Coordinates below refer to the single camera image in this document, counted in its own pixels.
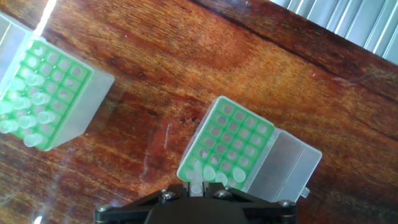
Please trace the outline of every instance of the wooden surface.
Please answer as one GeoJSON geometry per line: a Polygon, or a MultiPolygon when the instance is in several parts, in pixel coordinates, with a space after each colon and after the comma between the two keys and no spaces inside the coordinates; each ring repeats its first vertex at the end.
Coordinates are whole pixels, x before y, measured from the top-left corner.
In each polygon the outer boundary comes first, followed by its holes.
{"type": "MultiPolygon", "coordinates": [[[[35,27],[45,3],[0,10],[35,27]]],[[[0,223],[92,223],[99,205],[179,182],[220,95],[322,151],[301,223],[398,220],[395,65],[255,0],[58,0],[44,37],[116,82],[87,134],[65,145],[40,152],[1,136],[0,223]]]]}

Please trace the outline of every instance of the metal screw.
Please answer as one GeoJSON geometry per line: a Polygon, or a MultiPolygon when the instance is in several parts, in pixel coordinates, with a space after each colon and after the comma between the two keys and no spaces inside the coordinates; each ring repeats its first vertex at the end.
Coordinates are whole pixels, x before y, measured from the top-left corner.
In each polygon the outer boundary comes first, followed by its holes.
{"type": "Polygon", "coordinates": [[[278,203],[279,203],[279,205],[281,205],[283,207],[289,207],[289,206],[296,205],[296,203],[292,202],[291,200],[281,200],[278,203]]]}
{"type": "Polygon", "coordinates": [[[174,198],[176,194],[174,192],[166,192],[162,194],[162,199],[164,200],[170,200],[171,198],[174,198]]]}
{"type": "Polygon", "coordinates": [[[101,206],[100,208],[98,208],[97,211],[106,212],[106,211],[111,210],[112,208],[113,208],[112,205],[104,205],[104,206],[101,206]]]}
{"type": "Polygon", "coordinates": [[[226,190],[219,190],[214,194],[214,197],[216,198],[227,198],[230,197],[232,194],[231,192],[228,192],[226,190]]]}

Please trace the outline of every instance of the plastic box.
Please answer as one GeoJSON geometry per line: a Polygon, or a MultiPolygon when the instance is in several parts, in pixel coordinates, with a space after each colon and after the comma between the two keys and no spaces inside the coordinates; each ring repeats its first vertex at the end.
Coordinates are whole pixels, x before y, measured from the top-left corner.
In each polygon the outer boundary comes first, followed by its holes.
{"type": "Polygon", "coordinates": [[[0,132],[51,150],[81,134],[114,77],[0,14],[0,132]]]}
{"type": "Polygon", "coordinates": [[[212,104],[184,152],[177,176],[248,192],[269,202],[306,197],[322,154],[225,96],[212,104]]]}

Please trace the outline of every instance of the open box lid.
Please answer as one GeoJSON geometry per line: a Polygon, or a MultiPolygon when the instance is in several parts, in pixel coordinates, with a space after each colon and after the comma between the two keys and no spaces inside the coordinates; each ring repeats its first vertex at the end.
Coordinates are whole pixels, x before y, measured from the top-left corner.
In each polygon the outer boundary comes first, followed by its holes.
{"type": "Polygon", "coordinates": [[[269,202],[296,202],[300,196],[306,197],[309,190],[305,186],[322,153],[279,128],[275,128],[266,147],[271,149],[264,150],[266,155],[261,155],[263,160],[253,169],[257,172],[248,177],[251,184],[243,190],[269,202]]]}
{"type": "Polygon", "coordinates": [[[0,13],[0,99],[19,66],[19,58],[28,48],[33,36],[27,26],[0,13]]]}

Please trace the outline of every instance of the transparent plastic box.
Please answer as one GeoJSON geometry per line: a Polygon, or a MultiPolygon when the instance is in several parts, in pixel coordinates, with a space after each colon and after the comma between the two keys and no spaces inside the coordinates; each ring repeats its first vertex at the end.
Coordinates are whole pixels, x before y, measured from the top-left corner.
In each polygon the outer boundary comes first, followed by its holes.
{"type": "Polygon", "coordinates": [[[51,150],[83,134],[114,77],[0,14],[0,132],[51,150]]]}
{"type": "Polygon", "coordinates": [[[225,96],[216,99],[187,146],[177,176],[222,182],[269,202],[306,197],[322,154],[225,96]]]}

